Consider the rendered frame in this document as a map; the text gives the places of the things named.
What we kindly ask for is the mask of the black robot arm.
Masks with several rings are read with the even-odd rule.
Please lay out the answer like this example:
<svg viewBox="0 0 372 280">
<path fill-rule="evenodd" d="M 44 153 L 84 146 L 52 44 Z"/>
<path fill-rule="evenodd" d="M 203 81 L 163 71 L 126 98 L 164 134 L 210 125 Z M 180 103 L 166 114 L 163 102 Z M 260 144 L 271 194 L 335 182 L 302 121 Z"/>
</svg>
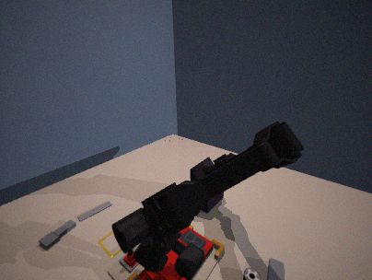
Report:
<svg viewBox="0 0 372 280">
<path fill-rule="evenodd" d="M 247 150 L 214 160 L 198 181 L 174 182 L 142 201 L 143 208 L 112 224 L 114 236 L 124 253 L 139 244 L 134 259 L 149 272 L 161 272 L 171 250 L 168 239 L 161 238 L 187 228 L 204 203 L 218 194 L 260 171 L 296 162 L 303 149 L 286 122 L 274 122 L 255 134 Z"/>
</svg>

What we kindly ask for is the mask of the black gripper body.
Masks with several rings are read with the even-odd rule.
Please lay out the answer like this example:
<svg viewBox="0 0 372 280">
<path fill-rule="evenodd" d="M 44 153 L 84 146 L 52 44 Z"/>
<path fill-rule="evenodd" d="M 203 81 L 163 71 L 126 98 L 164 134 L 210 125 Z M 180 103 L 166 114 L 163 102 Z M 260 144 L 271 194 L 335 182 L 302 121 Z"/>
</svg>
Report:
<svg viewBox="0 0 372 280">
<path fill-rule="evenodd" d="M 186 247 L 178 241 L 180 236 L 181 232 L 178 232 L 171 237 L 167 235 L 161 239 L 167 238 L 171 249 L 179 255 L 175 262 L 177 272 L 186 280 L 191 280 L 204 261 L 204 251 L 193 243 L 189 243 Z"/>
</svg>

